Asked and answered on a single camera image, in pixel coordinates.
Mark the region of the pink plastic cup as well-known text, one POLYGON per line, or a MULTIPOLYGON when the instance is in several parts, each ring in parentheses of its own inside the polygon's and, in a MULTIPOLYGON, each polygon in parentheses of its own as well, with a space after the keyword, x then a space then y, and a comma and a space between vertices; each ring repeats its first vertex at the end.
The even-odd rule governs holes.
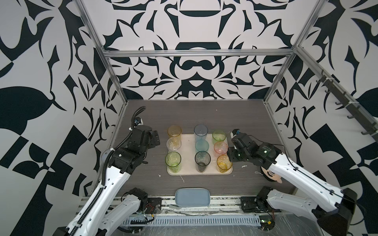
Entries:
POLYGON ((226 142, 216 142, 214 144, 214 151, 217 155, 226 155, 228 144, 226 142))

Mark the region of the grey smoked plastic cup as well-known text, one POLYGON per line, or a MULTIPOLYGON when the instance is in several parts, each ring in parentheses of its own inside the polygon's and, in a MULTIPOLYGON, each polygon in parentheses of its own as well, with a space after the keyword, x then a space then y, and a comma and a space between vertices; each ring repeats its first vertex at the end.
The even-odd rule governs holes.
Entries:
POLYGON ((206 151, 199 151, 195 155, 195 162, 197 170, 203 173, 211 162, 211 156, 206 151))

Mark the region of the yellow plastic cup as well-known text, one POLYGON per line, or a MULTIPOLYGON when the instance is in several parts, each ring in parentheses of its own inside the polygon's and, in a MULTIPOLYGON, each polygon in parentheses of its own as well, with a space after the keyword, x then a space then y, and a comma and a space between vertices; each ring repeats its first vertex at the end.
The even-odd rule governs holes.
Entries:
POLYGON ((232 168, 232 162, 227 155, 220 155, 217 158, 217 168, 220 173, 226 173, 232 168))

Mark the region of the blue clear plastic cup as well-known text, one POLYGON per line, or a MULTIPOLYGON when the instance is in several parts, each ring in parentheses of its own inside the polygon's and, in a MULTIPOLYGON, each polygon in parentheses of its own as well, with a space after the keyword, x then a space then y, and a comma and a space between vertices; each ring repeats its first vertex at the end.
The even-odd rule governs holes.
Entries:
POLYGON ((204 124, 198 124, 194 127, 195 141, 205 140, 208 134, 208 127, 204 124))

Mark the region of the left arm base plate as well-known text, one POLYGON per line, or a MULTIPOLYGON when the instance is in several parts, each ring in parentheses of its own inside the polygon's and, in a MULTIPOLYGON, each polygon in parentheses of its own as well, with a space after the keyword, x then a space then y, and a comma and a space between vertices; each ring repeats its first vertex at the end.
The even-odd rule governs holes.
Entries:
POLYGON ((146 202, 141 202, 141 207, 136 213, 155 214, 161 211, 162 198, 148 198, 146 202))

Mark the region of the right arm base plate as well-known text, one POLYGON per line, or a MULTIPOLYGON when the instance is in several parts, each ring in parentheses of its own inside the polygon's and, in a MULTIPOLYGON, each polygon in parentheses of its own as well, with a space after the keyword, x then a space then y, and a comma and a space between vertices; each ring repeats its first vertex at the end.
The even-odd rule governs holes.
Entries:
POLYGON ((241 210, 244 213, 276 213, 281 212, 279 209, 272 208, 266 199, 261 197, 246 197, 243 196, 240 198, 241 201, 241 210))

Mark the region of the tall green plastic cup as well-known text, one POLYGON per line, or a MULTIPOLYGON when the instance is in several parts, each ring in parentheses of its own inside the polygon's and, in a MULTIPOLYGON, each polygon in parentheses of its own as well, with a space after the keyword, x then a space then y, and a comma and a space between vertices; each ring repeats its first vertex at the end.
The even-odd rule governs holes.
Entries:
POLYGON ((166 164, 167 168, 173 173, 177 173, 177 172, 180 171, 181 161, 182 161, 181 155, 180 155, 180 153, 178 153, 176 151, 169 152, 165 156, 165 164, 166 164))

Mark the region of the small green plastic cup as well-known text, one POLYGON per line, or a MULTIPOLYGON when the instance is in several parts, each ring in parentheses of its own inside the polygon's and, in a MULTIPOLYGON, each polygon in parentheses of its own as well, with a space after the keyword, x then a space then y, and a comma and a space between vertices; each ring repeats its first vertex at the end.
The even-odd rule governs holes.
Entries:
POLYGON ((213 143, 224 142, 226 139, 226 133, 220 129, 216 129, 212 133, 213 143))

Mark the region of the teal frosted plastic cup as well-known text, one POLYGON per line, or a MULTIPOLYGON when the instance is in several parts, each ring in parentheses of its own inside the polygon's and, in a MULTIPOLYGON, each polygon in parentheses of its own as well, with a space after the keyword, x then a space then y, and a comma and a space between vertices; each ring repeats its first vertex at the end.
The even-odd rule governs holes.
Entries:
POLYGON ((200 139, 200 140, 196 141, 195 152, 200 152, 200 151, 207 152, 208 150, 209 150, 209 143, 206 140, 200 139))

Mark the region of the amber plastic cup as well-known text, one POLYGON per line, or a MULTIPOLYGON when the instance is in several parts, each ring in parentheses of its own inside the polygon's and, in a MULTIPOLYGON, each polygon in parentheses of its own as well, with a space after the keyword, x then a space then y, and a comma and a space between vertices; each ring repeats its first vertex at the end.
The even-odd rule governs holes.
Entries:
POLYGON ((168 128, 167 133, 170 138, 172 138, 172 141, 175 143, 180 143, 181 141, 181 134, 182 134, 182 129, 178 125, 172 125, 168 128))

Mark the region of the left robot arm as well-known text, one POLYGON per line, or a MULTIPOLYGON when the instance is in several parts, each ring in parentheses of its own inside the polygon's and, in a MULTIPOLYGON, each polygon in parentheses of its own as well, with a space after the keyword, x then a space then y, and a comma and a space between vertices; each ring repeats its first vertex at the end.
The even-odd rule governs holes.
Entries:
POLYGON ((134 188, 112 210, 109 209, 121 187, 136 168, 147 164, 149 149, 160 145, 158 132, 146 125, 131 129, 129 135, 116 148, 103 155, 100 181, 78 215, 65 227, 59 227, 55 236, 110 236, 129 216, 145 210, 148 194, 134 188))

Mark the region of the beige plastic tray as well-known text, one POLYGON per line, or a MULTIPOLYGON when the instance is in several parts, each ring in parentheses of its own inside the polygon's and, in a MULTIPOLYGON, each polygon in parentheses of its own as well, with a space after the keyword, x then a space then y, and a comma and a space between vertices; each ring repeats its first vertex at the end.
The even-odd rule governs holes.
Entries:
POLYGON ((212 142, 211 134, 208 135, 206 141, 210 144, 208 153, 211 157, 211 162, 204 170, 200 172, 195 162, 195 135, 194 134, 182 134, 182 145, 178 149, 178 153, 181 155, 181 162, 178 165, 178 171, 174 172, 167 167, 167 172, 171 176, 203 176, 203 175, 229 175, 232 173, 233 168, 230 167, 226 172, 221 173, 217 165, 217 159, 220 154, 214 150, 214 144, 212 142))

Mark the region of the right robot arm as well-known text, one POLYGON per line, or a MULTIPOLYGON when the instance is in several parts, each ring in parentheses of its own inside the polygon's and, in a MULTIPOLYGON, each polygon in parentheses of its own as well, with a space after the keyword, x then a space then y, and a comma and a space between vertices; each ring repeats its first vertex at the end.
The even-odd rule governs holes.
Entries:
POLYGON ((261 142, 258 145, 239 129, 232 130, 230 136, 232 146, 228 148, 227 156, 232 163, 250 162, 284 178, 306 194, 298 197, 265 186, 256 196, 258 208, 288 211, 317 222, 332 236, 347 235, 357 204, 357 194, 353 190, 340 189, 314 176, 274 144, 261 142))

